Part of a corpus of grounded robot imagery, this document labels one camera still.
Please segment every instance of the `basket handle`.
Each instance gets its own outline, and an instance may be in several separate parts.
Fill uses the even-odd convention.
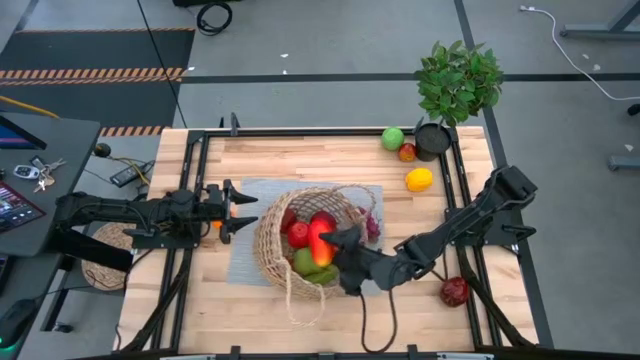
[[[367,195],[369,195],[369,198],[371,199],[371,205],[369,206],[368,209],[365,209],[366,213],[363,215],[365,217],[365,219],[366,219],[367,216],[371,215],[371,213],[373,212],[373,209],[376,207],[376,197],[375,197],[375,195],[373,194],[373,192],[371,190],[369,190],[368,187],[360,185],[360,184],[338,185],[338,186],[334,186],[333,188],[331,188],[331,191],[337,192],[337,191],[340,191],[342,189],[348,189],[348,188],[362,189],[367,193]]]
[[[300,326],[300,327],[308,327],[308,326],[313,326],[315,325],[318,321],[320,321],[320,319],[322,318],[322,315],[324,314],[324,309],[325,309],[325,294],[324,294],[324,289],[322,288],[321,285],[317,285],[318,290],[320,291],[320,311],[318,311],[318,315],[316,315],[316,317],[308,322],[303,322],[303,321],[298,321],[296,320],[296,318],[293,316],[293,313],[291,311],[291,266],[289,265],[289,263],[287,262],[287,260],[281,259],[278,260],[278,263],[284,265],[285,269],[287,269],[287,273],[286,273],[286,279],[287,279],[287,295],[286,295],[286,304],[287,304],[287,315],[289,316],[289,321],[291,321],[291,323],[293,325],[296,326]]]

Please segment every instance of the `gray cloth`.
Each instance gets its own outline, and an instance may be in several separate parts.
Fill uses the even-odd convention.
[[[245,204],[238,207],[242,213],[238,216],[258,216],[262,217],[267,208],[278,198],[289,191],[305,189],[308,187],[331,188],[338,184],[319,182],[300,182],[295,180],[271,180],[271,179],[242,179],[242,193],[257,197],[255,203]],[[376,199],[376,207],[373,209],[374,218],[380,222],[379,240],[368,247],[380,249],[384,244],[384,219],[382,204],[382,186],[368,186]],[[356,206],[367,209],[371,206],[371,199],[362,189],[344,189],[341,192]],[[254,232],[258,226],[258,221],[244,227],[238,231],[231,241],[231,262],[227,272],[227,282],[229,284],[269,286],[269,281],[264,278],[253,256]],[[362,284],[364,295],[377,295],[381,291],[378,286],[370,280],[365,280]]]

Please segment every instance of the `concrete floor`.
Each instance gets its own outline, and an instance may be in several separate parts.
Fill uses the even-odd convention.
[[[605,22],[626,0],[528,0],[564,23]],[[168,0],[143,0],[150,24],[191,26],[192,15]],[[511,0],[465,0],[476,43],[487,42],[508,74],[574,73],[550,40],[551,22],[517,11]],[[0,3],[0,48],[27,7]],[[192,75],[412,72],[436,40],[462,33],[453,2],[406,0],[244,0],[232,5],[234,22],[223,34],[196,33]],[[29,29],[138,28],[130,0],[40,0]],[[640,45],[561,39],[576,63],[601,72],[640,72]],[[285,59],[280,55],[289,54]],[[617,96],[640,95],[639,82],[605,82]],[[235,111],[243,127],[411,125],[422,115],[412,82],[182,85],[180,103],[189,127],[216,126]],[[611,173],[606,158],[640,148],[640,118],[625,114],[628,102],[605,98],[588,82],[508,83],[495,108],[509,163],[540,187],[525,210],[537,227],[530,244],[557,348],[640,353],[640,251],[636,214],[640,174]],[[482,117],[471,125],[484,124]],[[158,139],[107,139],[121,156],[151,159]],[[108,176],[118,164],[87,168]],[[132,197],[84,174],[79,189]],[[22,359],[105,354],[122,300],[73,293],[61,320],[80,331],[62,335],[32,331]]]

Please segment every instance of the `black floor mat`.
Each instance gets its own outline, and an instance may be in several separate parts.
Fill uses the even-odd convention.
[[[153,34],[175,79],[188,65],[194,32]],[[0,55],[0,95],[61,117],[100,121],[103,134],[153,134],[126,129],[173,124],[175,100],[160,70],[149,34],[139,29],[18,32]],[[4,103],[0,109],[26,112]]]

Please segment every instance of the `woven round mat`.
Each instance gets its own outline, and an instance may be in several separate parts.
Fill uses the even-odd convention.
[[[131,250],[132,239],[122,230],[133,229],[133,224],[108,223],[93,234],[93,238],[119,249]],[[82,274],[90,285],[103,291],[122,289],[126,273],[98,265],[91,261],[82,260]]]

